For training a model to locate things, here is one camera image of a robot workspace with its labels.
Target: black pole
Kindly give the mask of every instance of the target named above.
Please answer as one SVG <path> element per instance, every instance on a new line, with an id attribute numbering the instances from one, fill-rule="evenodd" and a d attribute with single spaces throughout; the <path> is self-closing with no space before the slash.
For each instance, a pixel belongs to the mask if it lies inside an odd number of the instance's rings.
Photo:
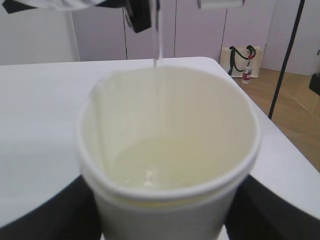
<path id="1" fill-rule="evenodd" d="M 276 89 L 275 89 L 275 92 L 274 92 L 272 104 L 271 104 L 271 107 L 270 107 L 270 112 L 269 112 L 269 116 L 268 116 L 269 119 L 272 118 L 272 115 L 273 115 L 274 110 L 275 110 L 276 102 L 277 102 L 279 91 L 280 91 L 281 84 L 282 84 L 282 80 L 284 79 L 284 74 L 285 74 L 285 71 L 286 71 L 286 68 L 287 68 L 287 64 L 288 64 L 288 60 L 289 60 L 289 57 L 290 57 L 290 54 L 291 54 L 291 50 L 292 50 L 292 48 L 294 46 L 294 42 L 295 42 L 295 38 L 296 38 L 297 31 L 298 31 L 298 26 L 299 26 L 299 22 L 300 22 L 300 19 L 301 19 L 301 15 L 302 15 L 302 11 L 304 9 L 304 6 L 305 6 L 305 0 L 300 0 L 300 5 L 299 5 L 299 8 L 298 8 L 298 12 L 296 13 L 296 18 L 295 18 L 295 22 L 294 22 L 294 25 L 293 25 L 293 30 L 292 30 L 289 46 L 288 46 L 288 49 L 286 50 L 286 54 L 285 54 L 285 57 L 284 57 L 284 60 L 283 60 L 283 64 L 282 64 L 282 68 L 281 68 L 281 72 L 280 72 L 280 76 L 279 76 L 279 80 L 278 80 L 278 83 L 276 85 Z"/>

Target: paper cup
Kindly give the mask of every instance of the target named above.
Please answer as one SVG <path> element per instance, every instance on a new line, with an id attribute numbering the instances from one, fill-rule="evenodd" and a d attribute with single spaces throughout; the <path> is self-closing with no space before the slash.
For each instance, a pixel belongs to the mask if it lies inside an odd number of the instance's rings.
<path id="1" fill-rule="evenodd" d="M 115 180 L 119 155 L 159 137 L 195 143 L 206 160 L 187 157 L 177 167 L 178 159 L 171 159 L 178 180 L 173 174 L 163 182 L 175 179 L 179 185 L 173 187 L 130 187 Z M 260 127 L 235 84 L 194 69 L 159 67 L 99 82 L 80 113 L 76 140 L 80 171 L 94 192 L 106 239 L 213 240 L 253 167 Z M 139 164 L 123 164 L 118 177 L 136 174 Z"/>

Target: black machine part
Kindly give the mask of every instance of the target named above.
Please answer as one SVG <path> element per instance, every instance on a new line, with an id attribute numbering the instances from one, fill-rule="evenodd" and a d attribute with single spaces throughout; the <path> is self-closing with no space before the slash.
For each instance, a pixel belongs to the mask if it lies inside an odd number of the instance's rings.
<path id="1" fill-rule="evenodd" d="M 239 187 L 225 227 L 230 240 L 319 240 L 320 221 L 252 176 Z M 1 240 L 100 240 L 94 195 L 79 176 L 48 202 L 0 227 Z"/>
<path id="2" fill-rule="evenodd" d="M 14 0 L 5 0 L 2 4 L 8 14 L 36 9 Z M 151 14 L 149 0 L 106 0 L 98 5 L 102 8 L 124 8 L 125 19 L 135 33 L 151 28 Z"/>

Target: wall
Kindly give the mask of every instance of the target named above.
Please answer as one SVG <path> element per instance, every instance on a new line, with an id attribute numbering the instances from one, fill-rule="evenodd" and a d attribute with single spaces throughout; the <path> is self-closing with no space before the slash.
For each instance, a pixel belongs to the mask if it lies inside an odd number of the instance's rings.
<path id="1" fill-rule="evenodd" d="M 264 49 L 276 0 L 247 0 L 241 8 L 199 9 L 196 0 L 162 0 L 163 55 L 220 59 L 221 46 Z M 82 61 L 153 57 L 152 30 L 134 33 L 121 9 L 73 12 Z"/>
<path id="2" fill-rule="evenodd" d="M 246 0 L 227 10 L 223 46 L 247 45 L 265 49 L 276 0 Z"/>
<path id="3" fill-rule="evenodd" d="M 300 0 L 277 0 L 262 67 L 279 71 L 287 51 Z M 320 1 L 306 0 L 286 72 L 313 74 L 320 49 Z"/>
<path id="4" fill-rule="evenodd" d="M 226 9 L 199 9 L 196 0 L 177 0 L 175 56 L 219 60 Z"/>
<path id="5" fill-rule="evenodd" d="M 0 5 L 0 65 L 78 60 L 69 13 L 33 9 L 7 14 Z"/>
<path id="6" fill-rule="evenodd" d="M 123 10 L 90 7 L 72 12 L 81 61 L 126 59 Z"/>

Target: pale yellow liquid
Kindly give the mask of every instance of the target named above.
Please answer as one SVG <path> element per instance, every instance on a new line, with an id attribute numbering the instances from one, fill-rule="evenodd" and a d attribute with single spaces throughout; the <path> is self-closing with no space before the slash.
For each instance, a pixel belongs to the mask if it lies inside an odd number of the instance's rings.
<path id="1" fill-rule="evenodd" d="M 208 182 L 225 171 L 218 164 L 222 146 L 205 149 L 182 139 L 150 138 L 121 152 L 109 177 L 117 184 L 137 189 L 170 190 Z"/>

